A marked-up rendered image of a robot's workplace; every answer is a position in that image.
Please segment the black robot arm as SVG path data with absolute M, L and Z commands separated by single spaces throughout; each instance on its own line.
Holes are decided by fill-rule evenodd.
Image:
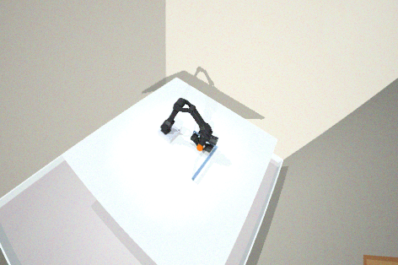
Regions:
M 183 108 L 184 105 L 188 105 L 189 108 Z M 175 123 L 174 119 L 179 111 L 188 112 L 191 114 L 191 116 L 194 118 L 194 120 L 196 121 L 196 123 L 199 126 L 200 130 L 199 130 L 198 134 L 200 134 L 200 139 L 203 142 L 208 141 L 209 143 L 211 143 L 213 145 L 217 145 L 219 138 L 212 135 L 213 131 L 212 131 L 211 126 L 208 123 L 204 122 L 201 115 L 197 111 L 196 107 L 193 104 L 191 104 L 191 102 L 189 100 L 186 100 L 183 98 L 179 98 L 174 103 L 173 110 L 172 110 L 171 114 L 169 115 L 169 118 L 164 120 L 164 122 L 160 126 L 160 129 L 161 129 L 160 132 L 162 132 L 164 135 L 166 135 L 167 133 L 169 133 L 171 131 L 170 128 Z

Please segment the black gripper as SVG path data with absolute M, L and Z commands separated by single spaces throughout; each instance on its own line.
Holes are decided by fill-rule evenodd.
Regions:
M 194 133 L 191 138 L 191 141 L 193 141 L 193 143 L 197 146 L 198 144 L 200 144 L 201 146 L 205 146 L 203 150 L 207 151 L 208 153 L 210 153 L 212 151 L 212 149 L 214 148 L 211 144 L 206 143 L 206 141 L 202 141 L 198 135 L 196 133 Z

